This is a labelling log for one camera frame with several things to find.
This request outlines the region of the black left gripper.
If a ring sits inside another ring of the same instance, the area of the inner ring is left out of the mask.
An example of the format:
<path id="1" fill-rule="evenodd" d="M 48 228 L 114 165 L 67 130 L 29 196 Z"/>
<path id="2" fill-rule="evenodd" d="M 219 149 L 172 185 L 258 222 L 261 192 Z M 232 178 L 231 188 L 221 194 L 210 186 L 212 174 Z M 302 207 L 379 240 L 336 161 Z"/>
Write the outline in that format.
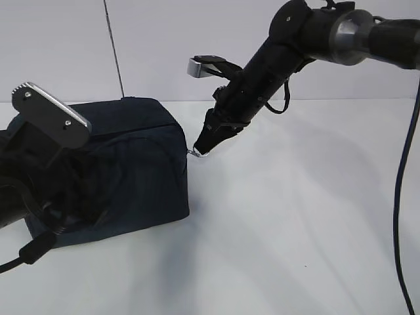
<path id="1" fill-rule="evenodd" d="M 97 173 L 110 158 L 96 152 L 109 135 L 71 148 L 32 124 L 1 131 L 1 227 L 34 219 L 47 230 L 93 225 L 103 214 Z"/>

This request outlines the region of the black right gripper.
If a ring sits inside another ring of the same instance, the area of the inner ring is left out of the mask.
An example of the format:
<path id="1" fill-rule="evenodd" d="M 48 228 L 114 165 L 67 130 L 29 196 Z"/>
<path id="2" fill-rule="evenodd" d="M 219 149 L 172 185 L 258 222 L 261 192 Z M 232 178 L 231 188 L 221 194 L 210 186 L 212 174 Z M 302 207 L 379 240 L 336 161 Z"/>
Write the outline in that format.
<path id="1" fill-rule="evenodd" d="M 215 105 L 206 113 L 203 129 L 194 143 L 201 155 L 236 136 L 263 106 L 263 86 L 248 78 L 234 78 L 213 93 Z"/>

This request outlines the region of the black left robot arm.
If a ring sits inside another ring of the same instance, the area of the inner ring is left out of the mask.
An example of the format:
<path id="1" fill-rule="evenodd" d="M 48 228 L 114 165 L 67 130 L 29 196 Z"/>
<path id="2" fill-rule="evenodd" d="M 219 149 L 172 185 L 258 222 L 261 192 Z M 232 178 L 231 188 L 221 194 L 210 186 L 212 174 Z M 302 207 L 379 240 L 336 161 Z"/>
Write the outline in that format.
<path id="1" fill-rule="evenodd" d="M 1 131 L 1 226 L 33 218 L 57 234 L 94 225 L 94 149 L 105 135 L 67 148 L 28 122 Z"/>

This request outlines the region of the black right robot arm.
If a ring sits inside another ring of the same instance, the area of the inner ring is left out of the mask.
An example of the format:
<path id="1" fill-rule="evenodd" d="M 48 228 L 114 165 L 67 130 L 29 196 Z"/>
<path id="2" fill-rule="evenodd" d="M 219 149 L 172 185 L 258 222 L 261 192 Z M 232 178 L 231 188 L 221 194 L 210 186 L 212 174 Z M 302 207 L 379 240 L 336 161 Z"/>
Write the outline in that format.
<path id="1" fill-rule="evenodd" d="M 243 131 L 278 91 L 306 65 L 324 60 L 353 66 L 370 58 L 405 70 L 419 68 L 419 21 L 391 20 L 357 9 L 354 2 L 310 8 L 305 1 L 288 1 L 273 17 L 268 37 L 251 60 L 240 67 L 215 55 L 197 55 L 188 63 L 195 78 L 228 80 L 214 93 L 215 106 L 205 115 L 194 143 L 205 155 Z"/>

